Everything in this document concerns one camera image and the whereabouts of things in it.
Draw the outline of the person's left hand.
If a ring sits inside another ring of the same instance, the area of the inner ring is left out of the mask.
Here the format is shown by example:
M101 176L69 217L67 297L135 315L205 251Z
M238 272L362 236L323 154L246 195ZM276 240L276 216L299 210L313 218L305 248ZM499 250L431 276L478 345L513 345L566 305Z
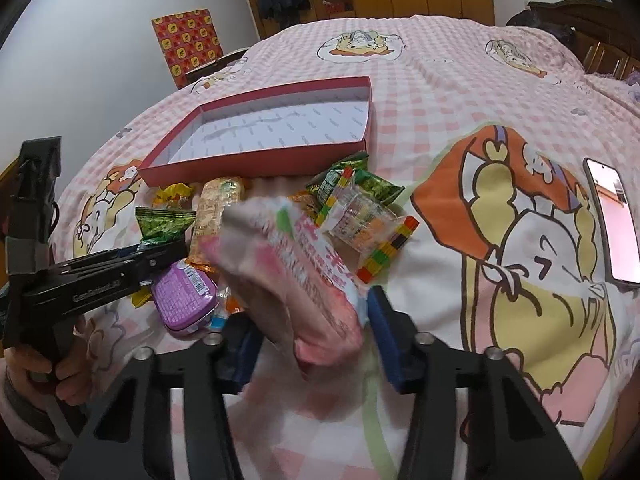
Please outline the person's left hand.
M85 403L92 393L92 364L88 357L88 344L85 340L86 320L83 316L75 322L72 335L72 348L64 359L53 365L36 350L19 344L4 350L6 377L15 391L35 408L46 408L46 396L50 392L32 381L33 374L55 377L54 396L64 403L75 406Z

